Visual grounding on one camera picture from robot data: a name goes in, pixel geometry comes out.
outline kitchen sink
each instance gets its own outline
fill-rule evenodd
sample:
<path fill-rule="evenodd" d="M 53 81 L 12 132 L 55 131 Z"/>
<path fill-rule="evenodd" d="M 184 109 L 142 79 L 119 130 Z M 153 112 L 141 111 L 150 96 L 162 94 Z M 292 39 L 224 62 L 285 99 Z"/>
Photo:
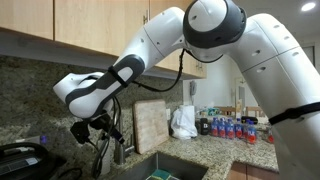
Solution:
<path fill-rule="evenodd" d="M 207 167 L 158 152 L 118 175 L 115 180 L 148 179 L 156 169 L 169 172 L 173 176 L 171 179 L 183 180 L 200 180 L 208 170 Z"/>

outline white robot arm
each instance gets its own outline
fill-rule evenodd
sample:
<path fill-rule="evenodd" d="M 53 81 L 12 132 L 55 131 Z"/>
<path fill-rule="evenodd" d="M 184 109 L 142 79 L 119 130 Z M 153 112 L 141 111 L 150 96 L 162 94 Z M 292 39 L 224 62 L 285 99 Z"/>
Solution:
<path fill-rule="evenodd" d="M 320 76 L 280 22 L 267 14 L 247 18 L 231 0 L 198 0 L 185 13 L 162 12 L 108 72 L 70 74 L 54 91 L 75 116 L 96 117 L 128 83 L 181 48 L 202 62 L 233 58 L 273 124 L 281 179 L 320 178 Z"/>

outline green sponge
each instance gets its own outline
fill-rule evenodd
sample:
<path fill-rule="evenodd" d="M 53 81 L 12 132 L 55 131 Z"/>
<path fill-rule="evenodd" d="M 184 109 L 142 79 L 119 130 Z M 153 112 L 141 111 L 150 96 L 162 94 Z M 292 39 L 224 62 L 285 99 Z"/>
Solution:
<path fill-rule="evenodd" d="M 168 180 L 170 178 L 170 173 L 161 169 L 157 169 L 152 173 L 151 178 L 158 180 Z"/>

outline wooden cabinet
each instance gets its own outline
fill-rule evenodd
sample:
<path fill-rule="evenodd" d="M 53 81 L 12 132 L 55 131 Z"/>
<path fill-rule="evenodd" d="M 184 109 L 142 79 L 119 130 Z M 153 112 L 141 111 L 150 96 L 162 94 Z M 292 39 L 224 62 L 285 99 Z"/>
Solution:
<path fill-rule="evenodd" d="M 150 18 L 155 17 L 162 11 L 170 7 L 179 7 L 186 11 L 192 0 L 150 0 Z M 156 66 L 164 70 L 179 70 L 179 55 L 181 50 L 176 50 Z M 185 53 L 183 58 L 183 74 L 191 75 L 195 78 L 206 78 L 206 65 L 198 62 L 193 57 Z"/>
<path fill-rule="evenodd" d="M 0 27 L 53 39 L 53 0 L 1 0 Z"/>
<path fill-rule="evenodd" d="M 243 163 L 233 163 L 227 180 L 277 180 L 279 174 Z"/>
<path fill-rule="evenodd" d="M 147 9 L 148 0 L 55 0 L 55 40 L 119 56 Z"/>

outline ceiling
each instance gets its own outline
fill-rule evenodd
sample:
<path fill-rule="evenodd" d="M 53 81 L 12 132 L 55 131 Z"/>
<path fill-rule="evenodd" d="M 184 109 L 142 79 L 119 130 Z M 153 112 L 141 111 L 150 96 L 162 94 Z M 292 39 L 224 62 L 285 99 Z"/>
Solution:
<path fill-rule="evenodd" d="M 307 0 L 233 0 L 246 11 L 247 17 L 259 13 L 273 15 L 296 38 L 320 36 L 320 0 L 313 0 L 317 1 L 317 5 L 311 11 L 301 12 L 305 1 Z"/>

